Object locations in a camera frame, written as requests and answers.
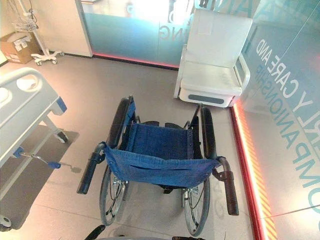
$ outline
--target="chair base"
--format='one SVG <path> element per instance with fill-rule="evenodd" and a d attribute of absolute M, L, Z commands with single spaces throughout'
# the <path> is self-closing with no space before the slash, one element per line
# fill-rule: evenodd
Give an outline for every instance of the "chair base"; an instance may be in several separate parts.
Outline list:
<path fill-rule="evenodd" d="M 203 103 L 205 105 L 216 106 L 220 108 L 229 107 L 233 95 L 210 93 L 205 91 L 194 91 L 186 88 L 181 88 L 179 98 L 185 102 Z"/>

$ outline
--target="bed wheel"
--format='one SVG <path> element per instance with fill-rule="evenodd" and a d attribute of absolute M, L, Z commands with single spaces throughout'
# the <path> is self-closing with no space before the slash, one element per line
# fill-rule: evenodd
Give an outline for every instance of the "bed wheel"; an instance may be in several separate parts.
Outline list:
<path fill-rule="evenodd" d="M 63 131 L 60 131 L 56 136 L 63 144 L 67 143 L 69 140 Z"/>
<path fill-rule="evenodd" d="M 11 230 L 11 221 L 9 218 L 0 215 L 0 232 L 7 232 Z"/>

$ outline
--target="orange light strip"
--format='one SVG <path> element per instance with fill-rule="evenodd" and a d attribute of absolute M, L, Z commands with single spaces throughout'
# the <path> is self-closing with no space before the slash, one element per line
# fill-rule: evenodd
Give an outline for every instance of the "orange light strip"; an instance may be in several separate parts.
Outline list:
<path fill-rule="evenodd" d="M 262 237 L 264 240 L 277 240 L 278 236 L 276 226 L 271 218 L 272 212 L 265 188 L 265 182 L 263 180 L 245 113 L 240 103 L 236 103 L 233 106 L 233 110 L 243 147 L 246 161 L 245 165 L 248 170 L 251 187 L 254 192 L 254 205 L 257 208 L 258 220 L 261 226 L 261 229 L 259 230 L 262 231 Z"/>

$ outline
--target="wheelchair rear wheel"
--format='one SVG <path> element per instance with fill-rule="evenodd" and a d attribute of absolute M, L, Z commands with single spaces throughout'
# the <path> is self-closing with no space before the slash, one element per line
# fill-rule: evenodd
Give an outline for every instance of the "wheelchair rear wheel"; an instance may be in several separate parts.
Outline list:
<path fill-rule="evenodd" d="M 183 195 L 184 215 L 189 233 L 197 237 L 203 230 L 210 206 L 210 180 L 188 188 Z"/>
<path fill-rule="evenodd" d="M 124 199 L 126 186 L 107 165 L 100 189 L 100 214 L 104 225 L 109 226 L 113 223 Z"/>

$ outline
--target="cardboard box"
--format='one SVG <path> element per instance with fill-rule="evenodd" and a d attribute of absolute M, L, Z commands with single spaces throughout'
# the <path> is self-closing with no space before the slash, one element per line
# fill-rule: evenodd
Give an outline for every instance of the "cardboard box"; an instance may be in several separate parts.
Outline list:
<path fill-rule="evenodd" d="M 1 37 L 0 49 L 9 62 L 17 64 L 26 64 L 33 59 L 31 54 L 41 53 L 32 32 L 12 32 Z"/>

